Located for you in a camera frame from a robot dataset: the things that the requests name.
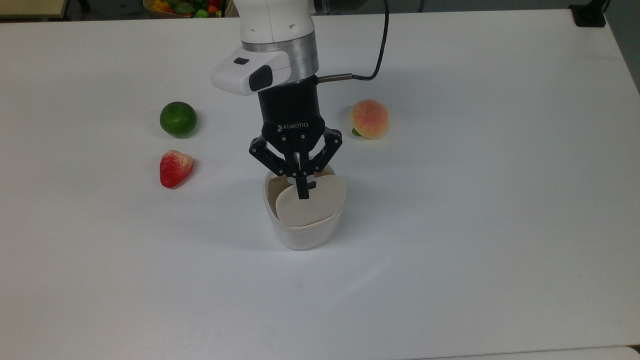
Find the green lime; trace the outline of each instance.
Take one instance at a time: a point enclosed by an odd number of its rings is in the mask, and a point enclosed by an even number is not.
[[[196,12],[196,15],[194,17],[209,17],[209,14],[207,13],[206,10],[198,10],[198,12]]]
[[[160,126],[169,134],[184,138],[196,127],[198,119],[191,105],[182,101],[175,101],[162,109]]]

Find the floor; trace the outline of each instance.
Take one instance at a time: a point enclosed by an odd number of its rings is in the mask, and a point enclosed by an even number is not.
[[[91,11],[84,13],[77,0],[68,0],[67,17],[70,20],[122,20],[148,19],[142,0],[89,0]],[[586,0],[423,0],[424,12],[457,12],[484,10],[525,10],[567,8],[572,3]],[[391,12],[417,12],[420,0],[389,0]],[[330,0],[332,10],[341,7],[358,13],[381,13],[380,0]],[[627,67],[640,91],[640,1],[612,0],[606,12],[607,20],[627,61]]]

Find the strawberry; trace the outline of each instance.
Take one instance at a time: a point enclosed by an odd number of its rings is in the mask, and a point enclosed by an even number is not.
[[[160,160],[160,183],[165,188],[175,188],[193,170],[193,158],[175,150],[167,151]]]

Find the white table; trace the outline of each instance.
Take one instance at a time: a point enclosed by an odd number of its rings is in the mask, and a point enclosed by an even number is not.
[[[369,74],[381,15],[318,17],[321,71]],[[256,96],[213,88],[237,19],[0,24],[0,354],[389,360],[640,343],[640,96],[568,10],[392,15],[343,130],[334,240],[281,246],[248,155]],[[384,102],[377,141],[348,110]],[[174,139],[161,108],[201,126]],[[197,161],[176,190],[162,154]]]

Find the white bowl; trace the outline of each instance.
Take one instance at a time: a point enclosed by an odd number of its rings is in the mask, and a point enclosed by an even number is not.
[[[327,165],[322,172],[316,173],[316,177],[325,175],[335,175],[333,169]],[[276,236],[283,245],[294,250],[305,250],[326,243],[338,227],[338,220],[342,214],[342,207],[330,217],[305,226],[287,226],[283,224],[276,215],[276,199],[286,188],[293,186],[289,184],[286,176],[277,176],[269,172],[264,178],[264,188],[262,198],[267,207],[269,217],[273,222],[273,229]]]

